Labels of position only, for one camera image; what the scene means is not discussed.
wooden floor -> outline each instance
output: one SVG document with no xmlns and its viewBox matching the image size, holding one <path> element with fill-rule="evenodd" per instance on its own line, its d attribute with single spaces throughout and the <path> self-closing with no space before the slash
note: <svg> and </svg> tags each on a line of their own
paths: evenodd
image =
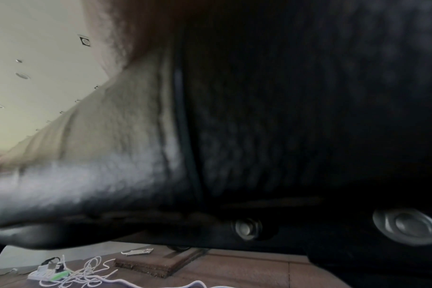
<svg viewBox="0 0 432 288">
<path fill-rule="evenodd" d="M 103 261 L 114 254 L 102 256 Z M 69 268 L 83 267 L 87 260 L 67 262 Z M 102 272 L 106 275 L 118 269 L 110 279 L 124 279 L 145 288 L 180 287 L 195 280 L 207 287 L 230 286 L 235 288 L 349 288 L 332 274 L 311 265 L 304 256 L 257 252 L 210 250 L 189 263 L 172 276 L 161 279 L 148 274 L 112 267 Z M 39 288 L 36 281 L 27 280 L 34 268 L 19 269 L 18 274 L 0 276 L 0 288 Z M 80 288 L 82 284 L 71 287 Z M 100 288 L 125 288 L 121 284 L 103 283 Z"/>
</svg>

tangled cable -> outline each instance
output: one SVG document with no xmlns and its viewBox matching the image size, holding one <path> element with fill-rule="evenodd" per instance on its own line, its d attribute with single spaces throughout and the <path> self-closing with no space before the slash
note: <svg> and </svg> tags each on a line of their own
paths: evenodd
<svg viewBox="0 0 432 288">
<path fill-rule="evenodd" d="M 69 272 L 69 276 L 67 276 L 61 280 L 51 281 L 51 282 L 41 280 L 39 282 L 39 284 L 42 287 L 52 287 L 52 286 L 58 285 L 57 288 L 68 288 L 72 285 L 72 283 L 78 283 L 78 284 L 83 284 L 81 286 L 81 288 L 84 288 L 85 286 L 93 288 L 93 287 L 97 287 L 97 286 L 101 285 L 102 283 L 120 283 L 120 284 L 123 284 L 123 285 L 131 287 L 131 288 L 142 288 L 142 287 L 137 286 L 135 284 L 132 284 L 132 283 L 130 283 L 124 279 L 115 279 L 115 280 L 107 279 L 108 277 L 113 275 L 116 271 L 118 271 L 118 269 L 114 270 L 113 272 L 111 272 L 110 274 L 107 274 L 105 276 L 94 275 L 95 273 L 110 269 L 110 267 L 106 263 L 113 261 L 113 260 L 114 259 L 110 259 L 110 260 L 107 260 L 104 263 L 102 263 L 102 258 L 100 256 L 97 256 L 97 257 L 94 257 L 91 260 L 87 261 L 82 269 L 77 270 L 77 271 L 73 271 L 66 266 L 66 261 L 65 261 L 64 255 L 63 255 L 64 270 Z M 102 266 L 104 266 L 104 268 L 96 270 L 96 268 L 101 263 L 102 263 Z M 191 287 L 207 288 L 207 286 L 200 280 L 194 281 L 194 282 L 192 282 L 186 286 L 175 287 L 175 288 L 191 288 Z M 215 286 L 212 288 L 232 288 L 232 287 Z"/>
</svg>

white ceiling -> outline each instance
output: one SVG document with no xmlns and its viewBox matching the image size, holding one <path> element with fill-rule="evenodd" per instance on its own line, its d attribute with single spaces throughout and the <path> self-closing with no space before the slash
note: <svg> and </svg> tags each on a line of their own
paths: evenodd
<svg viewBox="0 0 432 288">
<path fill-rule="evenodd" d="M 80 0 L 0 0 L 0 150 L 33 135 L 107 80 L 78 34 L 88 35 Z"/>
</svg>

person's arm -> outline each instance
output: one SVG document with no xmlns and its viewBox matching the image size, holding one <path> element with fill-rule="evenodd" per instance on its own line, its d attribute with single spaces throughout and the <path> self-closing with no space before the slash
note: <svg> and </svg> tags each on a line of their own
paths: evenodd
<svg viewBox="0 0 432 288">
<path fill-rule="evenodd" d="M 215 2 L 82 0 L 94 54 L 110 78 Z"/>
</svg>

extension cord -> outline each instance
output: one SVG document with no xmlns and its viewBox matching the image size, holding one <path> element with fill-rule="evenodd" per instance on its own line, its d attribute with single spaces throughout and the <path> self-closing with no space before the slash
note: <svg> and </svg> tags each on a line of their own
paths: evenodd
<svg viewBox="0 0 432 288">
<path fill-rule="evenodd" d="M 29 280 L 35 281 L 57 281 L 69 275 L 68 271 L 56 272 L 54 269 L 48 269 L 48 265 L 39 266 L 36 271 L 28 275 Z"/>
</svg>

